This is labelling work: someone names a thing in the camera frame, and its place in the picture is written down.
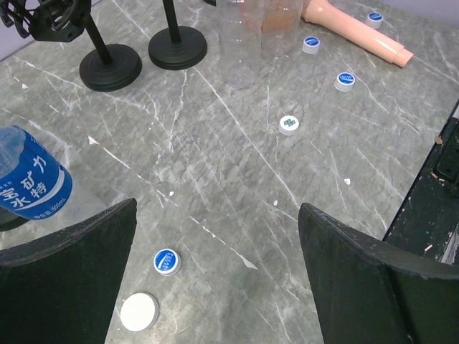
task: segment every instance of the robotic hand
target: robotic hand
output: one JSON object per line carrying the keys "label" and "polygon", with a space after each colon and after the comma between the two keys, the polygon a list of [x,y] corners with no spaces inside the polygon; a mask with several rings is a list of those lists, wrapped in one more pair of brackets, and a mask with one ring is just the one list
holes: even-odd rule
{"label": "robotic hand", "polygon": [[71,42],[85,31],[91,0],[39,0],[35,9],[27,0],[0,0],[0,18],[6,27],[13,24],[22,38],[37,41]]}

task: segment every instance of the stand base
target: stand base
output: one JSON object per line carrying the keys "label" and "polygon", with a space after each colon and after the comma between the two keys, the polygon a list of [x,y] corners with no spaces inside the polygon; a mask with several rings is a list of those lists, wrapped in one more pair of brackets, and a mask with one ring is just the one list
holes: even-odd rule
{"label": "stand base", "polygon": [[192,27],[179,27],[181,41],[173,43],[169,29],[158,32],[150,40],[151,61],[164,70],[185,70],[197,65],[207,53],[207,42],[201,32]]}
{"label": "stand base", "polygon": [[141,73],[142,60],[137,52],[122,44],[109,44],[113,62],[104,64],[96,50],[81,61],[80,77],[94,91],[110,92],[131,84]]}

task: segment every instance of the bottle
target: bottle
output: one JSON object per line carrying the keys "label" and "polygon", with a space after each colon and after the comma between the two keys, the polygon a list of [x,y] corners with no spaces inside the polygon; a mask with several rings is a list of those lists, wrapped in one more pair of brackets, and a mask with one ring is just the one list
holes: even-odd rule
{"label": "bottle", "polygon": [[267,0],[262,26],[262,48],[273,56],[283,56],[298,43],[303,0]]}
{"label": "bottle", "polygon": [[0,127],[0,207],[49,229],[72,226],[106,209],[17,126]]}
{"label": "bottle", "polygon": [[219,67],[230,86],[253,84],[260,71],[264,0],[217,1]]}

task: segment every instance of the black object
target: black object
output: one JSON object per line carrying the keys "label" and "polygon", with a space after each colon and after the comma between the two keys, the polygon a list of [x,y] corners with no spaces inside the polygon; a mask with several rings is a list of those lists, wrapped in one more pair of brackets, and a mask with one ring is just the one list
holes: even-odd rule
{"label": "black object", "polygon": [[169,28],[151,38],[148,44],[151,61],[165,70],[185,70],[197,65],[206,56],[206,39],[192,27],[179,27],[173,0],[163,0],[163,5]]}
{"label": "black object", "polygon": [[103,344],[135,230],[130,199],[0,251],[0,342]]}
{"label": "black object", "polygon": [[459,267],[392,247],[310,204],[298,228],[325,344],[459,343]]}
{"label": "black object", "polygon": [[209,5],[212,5],[212,6],[216,6],[217,5],[217,1],[216,0],[204,0],[204,2],[206,4],[209,4]]}
{"label": "black object", "polygon": [[80,76],[91,90],[119,90],[140,75],[142,61],[132,48],[105,45],[90,15],[90,0],[39,0],[36,9],[26,9],[25,3],[26,0],[0,0],[3,23],[7,27],[15,24],[23,38],[31,34],[37,41],[71,42],[86,29],[95,50],[81,61]]}
{"label": "black object", "polygon": [[23,219],[20,216],[10,213],[6,209],[0,208],[0,231],[15,229],[26,222],[28,222],[27,219]]}
{"label": "black object", "polygon": [[446,257],[445,252],[454,244],[459,225],[458,187],[459,101],[383,241],[418,256],[444,262],[454,260],[454,252],[451,257]]}

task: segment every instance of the bottle cap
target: bottle cap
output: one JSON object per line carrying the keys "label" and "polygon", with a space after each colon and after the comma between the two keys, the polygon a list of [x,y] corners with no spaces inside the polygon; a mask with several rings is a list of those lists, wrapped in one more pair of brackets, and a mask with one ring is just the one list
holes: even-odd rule
{"label": "bottle cap", "polygon": [[356,78],[351,73],[339,73],[335,80],[335,87],[342,92],[349,92],[355,83]]}
{"label": "bottle cap", "polygon": [[155,269],[163,276],[173,276],[181,266],[180,256],[173,249],[162,249],[155,256]]}
{"label": "bottle cap", "polygon": [[378,29],[381,26],[383,18],[382,14],[378,12],[370,12],[366,16],[365,24],[373,29]]}
{"label": "bottle cap", "polygon": [[300,121],[293,116],[287,115],[280,119],[279,131],[287,136],[292,136],[298,131]]}
{"label": "bottle cap", "polygon": [[308,54],[315,54],[321,46],[321,40],[314,36],[308,36],[303,40],[303,51]]}
{"label": "bottle cap", "polygon": [[159,306],[156,299],[144,292],[131,295],[121,306],[120,319],[130,331],[142,331],[158,320]]}

